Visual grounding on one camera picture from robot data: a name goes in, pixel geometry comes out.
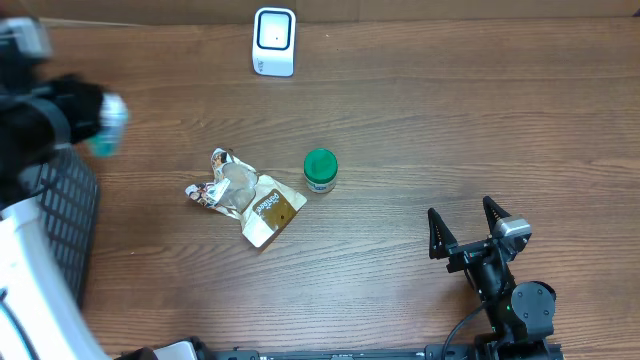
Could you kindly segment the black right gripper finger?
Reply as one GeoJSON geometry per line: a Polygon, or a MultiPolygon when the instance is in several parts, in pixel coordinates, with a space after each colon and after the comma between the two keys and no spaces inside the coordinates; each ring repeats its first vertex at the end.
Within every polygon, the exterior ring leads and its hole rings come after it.
{"type": "Polygon", "coordinates": [[[454,248],[458,246],[456,238],[434,209],[428,210],[429,222],[429,257],[431,259],[448,258],[454,248]]]}
{"type": "Polygon", "coordinates": [[[482,199],[486,220],[492,235],[504,235],[511,215],[500,207],[490,196],[482,199]]]}

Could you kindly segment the small teal white box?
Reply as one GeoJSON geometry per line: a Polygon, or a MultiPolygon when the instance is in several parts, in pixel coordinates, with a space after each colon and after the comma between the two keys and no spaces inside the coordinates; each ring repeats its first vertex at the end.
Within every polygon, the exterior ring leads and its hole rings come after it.
{"type": "Polygon", "coordinates": [[[104,94],[99,120],[100,130],[87,140],[88,147],[94,156],[113,156],[122,142],[129,122],[127,105],[119,94],[104,94]]]}

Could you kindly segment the green lid jar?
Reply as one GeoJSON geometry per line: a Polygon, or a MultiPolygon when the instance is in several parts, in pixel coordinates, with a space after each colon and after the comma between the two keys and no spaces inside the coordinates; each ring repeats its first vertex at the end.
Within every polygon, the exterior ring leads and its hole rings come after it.
{"type": "Polygon", "coordinates": [[[327,193],[336,185],[338,174],[337,158],[328,149],[314,149],[304,159],[303,173],[306,184],[312,192],[327,193]]]}

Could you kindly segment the brown white snack bag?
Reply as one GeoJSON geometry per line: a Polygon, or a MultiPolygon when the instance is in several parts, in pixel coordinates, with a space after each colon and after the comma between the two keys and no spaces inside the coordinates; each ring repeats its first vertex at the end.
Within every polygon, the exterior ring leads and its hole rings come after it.
{"type": "Polygon", "coordinates": [[[214,179],[188,186],[185,194],[238,220],[242,235],[256,248],[272,241],[307,202],[301,193],[259,173],[223,148],[213,151],[211,166],[214,179]]]}

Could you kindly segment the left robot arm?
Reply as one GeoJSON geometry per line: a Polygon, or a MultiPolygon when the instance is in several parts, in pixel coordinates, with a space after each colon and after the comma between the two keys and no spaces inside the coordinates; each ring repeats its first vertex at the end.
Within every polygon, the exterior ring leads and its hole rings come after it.
{"type": "Polygon", "coordinates": [[[1,45],[1,356],[103,359],[65,272],[86,261],[94,178],[73,145],[115,152],[129,120],[123,99],[73,74],[40,80],[42,51],[1,45]]]}

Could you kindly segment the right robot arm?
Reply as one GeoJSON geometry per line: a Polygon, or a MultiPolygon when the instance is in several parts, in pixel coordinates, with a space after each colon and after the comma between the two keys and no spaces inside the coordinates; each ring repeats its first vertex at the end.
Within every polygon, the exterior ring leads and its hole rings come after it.
{"type": "Polygon", "coordinates": [[[428,210],[429,257],[446,259],[447,271],[462,271],[480,305],[451,330],[441,345],[425,347],[427,359],[552,360],[564,357],[554,334],[555,290],[541,281],[518,284],[508,263],[529,243],[528,221],[508,213],[491,197],[483,198],[489,234],[483,240],[461,245],[433,208],[428,210]],[[487,315],[492,331],[471,344],[452,344],[459,330],[479,313],[487,315]]]}

